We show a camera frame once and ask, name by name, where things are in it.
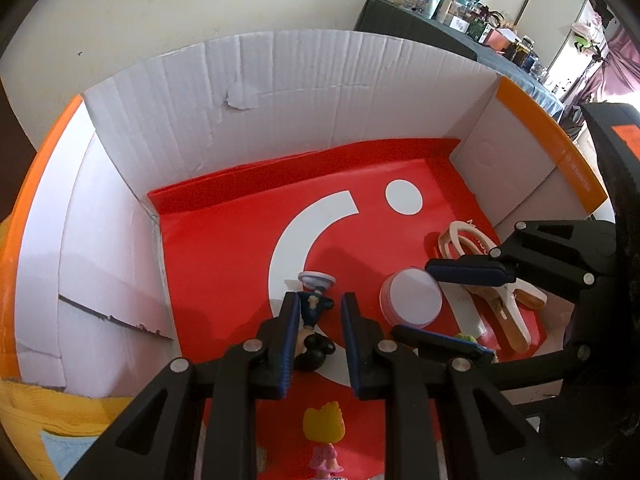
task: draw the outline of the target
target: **pink figurine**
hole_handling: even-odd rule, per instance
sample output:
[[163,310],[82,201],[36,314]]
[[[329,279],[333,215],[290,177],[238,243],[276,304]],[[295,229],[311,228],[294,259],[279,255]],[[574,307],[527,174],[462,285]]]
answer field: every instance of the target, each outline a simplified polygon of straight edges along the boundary
[[305,436],[312,442],[319,444],[314,447],[314,453],[309,467],[316,472],[310,480],[346,480],[335,476],[344,471],[338,464],[338,452],[334,444],[344,437],[344,419],[337,402],[329,402],[319,410],[309,408],[302,421]]
[[315,446],[309,467],[316,470],[316,476],[310,480],[333,479],[335,474],[344,471],[344,468],[338,464],[338,452],[333,444]]

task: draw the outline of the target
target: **round container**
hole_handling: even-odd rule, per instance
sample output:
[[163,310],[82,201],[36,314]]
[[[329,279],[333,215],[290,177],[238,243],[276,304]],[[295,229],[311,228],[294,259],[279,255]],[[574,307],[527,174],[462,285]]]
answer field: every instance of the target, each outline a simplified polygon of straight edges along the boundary
[[442,293],[438,282],[424,270],[401,270],[383,283],[380,309],[392,326],[423,329],[438,317],[442,309]]

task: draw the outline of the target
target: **mickey mouse figurine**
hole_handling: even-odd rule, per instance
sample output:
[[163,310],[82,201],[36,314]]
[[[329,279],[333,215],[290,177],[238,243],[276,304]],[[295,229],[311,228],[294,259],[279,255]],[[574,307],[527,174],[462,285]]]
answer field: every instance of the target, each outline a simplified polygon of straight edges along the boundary
[[298,292],[302,328],[298,332],[293,366],[296,370],[313,372],[335,352],[334,343],[327,336],[315,332],[322,314],[334,307],[334,300],[323,294],[335,283],[335,278],[322,272],[307,271],[300,272],[298,279],[312,292]]

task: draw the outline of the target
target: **white cardboard wall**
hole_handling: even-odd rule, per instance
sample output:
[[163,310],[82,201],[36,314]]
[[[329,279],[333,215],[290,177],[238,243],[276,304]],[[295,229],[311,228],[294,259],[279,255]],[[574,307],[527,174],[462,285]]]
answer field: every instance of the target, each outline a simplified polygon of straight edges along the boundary
[[562,171],[554,168],[535,192],[495,227],[495,232],[505,240],[521,220],[584,220],[587,216]]
[[154,222],[94,136],[66,214],[60,294],[103,316],[173,337],[160,272]]
[[113,324],[64,301],[58,315],[68,394],[135,396],[177,356],[169,339]]
[[82,104],[47,163],[22,236],[15,286],[15,339],[22,380],[64,386],[58,345],[58,268],[72,190],[95,133]]
[[303,30],[195,44],[84,97],[108,155],[148,204],[150,190],[238,164],[358,140],[443,137],[497,81],[428,45]]
[[494,226],[556,167],[527,127],[495,98],[451,160]]

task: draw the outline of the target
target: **table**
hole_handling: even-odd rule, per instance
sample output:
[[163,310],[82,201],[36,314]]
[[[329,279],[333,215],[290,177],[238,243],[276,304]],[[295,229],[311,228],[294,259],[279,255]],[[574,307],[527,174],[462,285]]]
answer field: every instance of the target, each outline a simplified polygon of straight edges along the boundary
[[436,20],[427,20],[417,12],[402,9],[386,0],[367,0],[354,30],[395,36],[448,50],[508,77],[556,121],[560,120],[564,111],[563,104],[555,95],[490,47]]

